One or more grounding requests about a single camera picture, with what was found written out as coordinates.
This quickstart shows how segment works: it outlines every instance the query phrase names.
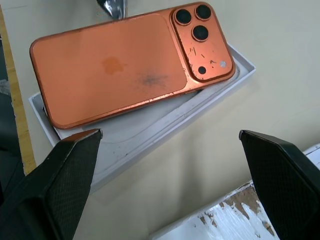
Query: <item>white box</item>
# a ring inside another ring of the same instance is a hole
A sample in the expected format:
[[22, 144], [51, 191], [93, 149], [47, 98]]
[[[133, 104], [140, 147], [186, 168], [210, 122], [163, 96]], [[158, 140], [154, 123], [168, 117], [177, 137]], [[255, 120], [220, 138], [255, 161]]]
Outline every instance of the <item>white box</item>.
[[236, 72], [231, 79], [83, 127], [67, 130], [54, 128], [44, 111], [41, 94], [31, 96], [29, 102], [53, 146], [72, 134], [102, 129], [103, 139], [91, 185], [91, 191], [96, 191], [147, 155], [161, 141], [172, 136], [176, 130], [190, 124], [256, 71], [249, 60], [231, 45], [229, 47], [236, 64]]

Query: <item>camera lens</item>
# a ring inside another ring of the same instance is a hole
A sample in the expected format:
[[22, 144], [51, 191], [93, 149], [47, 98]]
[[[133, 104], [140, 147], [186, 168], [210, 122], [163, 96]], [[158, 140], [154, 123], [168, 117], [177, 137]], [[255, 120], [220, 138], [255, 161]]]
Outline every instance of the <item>camera lens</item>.
[[203, 20], [207, 20], [211, 16], [211, 10], [207, 5], [201, 4], [195, 10], [197, 16]]
[[191, 14], [188, 10], [185, 9], [180, 9], [179, 11], [177, 11], [175, 17], [176, 20], [183, 25], [191, 22]]
[[193, 36], [198, 41], [204, 41], [208, 38], [209, 32], [205, 26], [198, 25], [193, 29]]

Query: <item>phone back panel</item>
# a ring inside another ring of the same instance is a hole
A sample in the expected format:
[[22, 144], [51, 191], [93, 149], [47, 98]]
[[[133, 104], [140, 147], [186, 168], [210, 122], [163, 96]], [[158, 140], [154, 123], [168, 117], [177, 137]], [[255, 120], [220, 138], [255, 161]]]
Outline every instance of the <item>phone back panel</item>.
[[[179, 42], [185, 33], [175, 33], [174, 10], [36, 40], [30, 55], [51, 123], [61, 129], [88, 124], [230, 78], [232, 64], [224, 78], [197, 79], [183, 50], [192, 37]], [[223, 35], [220, 41], [226, 44]]]

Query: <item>white paint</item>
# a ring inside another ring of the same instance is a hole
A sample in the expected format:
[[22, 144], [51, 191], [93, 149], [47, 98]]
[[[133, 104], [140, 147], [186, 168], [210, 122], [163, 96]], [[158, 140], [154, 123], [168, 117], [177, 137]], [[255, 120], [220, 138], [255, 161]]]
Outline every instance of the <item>white paint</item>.
[[193, 216], [177, 228], [162, 236], [154, 236], [152, 240], [279, 240], [276, 231], [272, 228], [275, 236], [265, 228], [263, 222], [270, 223], [268, 216], [260, 205], [259, 213], [256, 215], [249, 206], [242, 204], [249, 219], [244, 216], [235, 205], [229, 206], [219, 204]]

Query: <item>wooden edge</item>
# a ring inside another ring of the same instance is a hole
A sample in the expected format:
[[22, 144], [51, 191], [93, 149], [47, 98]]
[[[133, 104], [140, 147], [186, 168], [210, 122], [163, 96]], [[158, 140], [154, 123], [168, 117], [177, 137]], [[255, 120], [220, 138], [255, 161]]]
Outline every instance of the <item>wooden edge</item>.
[[3, 46], [3, 52], [4, 52], [4, 58], [5, 58], [5, 65], [6, 65], [8, 80], [10, 84], [12, 105], [13, 105], [13, 110], [15, 114], [15, 122], [16, 122], [17, 134], [19, 138], [19, 145], [20, 145], [20, 151], [21, 151], [21, 159], [23, 163], [24, 174], [28, 175], [37, 167], [37, 165], [34, 157], [34, 152], [32, 149], [25, 108], [22, 101], [22, 97], [21, 97], [15, 63], [14, 63], [14, 59], [13, 59], [11, 48], [10, 48], [8, 33], [7, 33], [5, 19], [4, 19], [1, 5], [0, 5], [0, 34], [2, 37], [2, 46]]

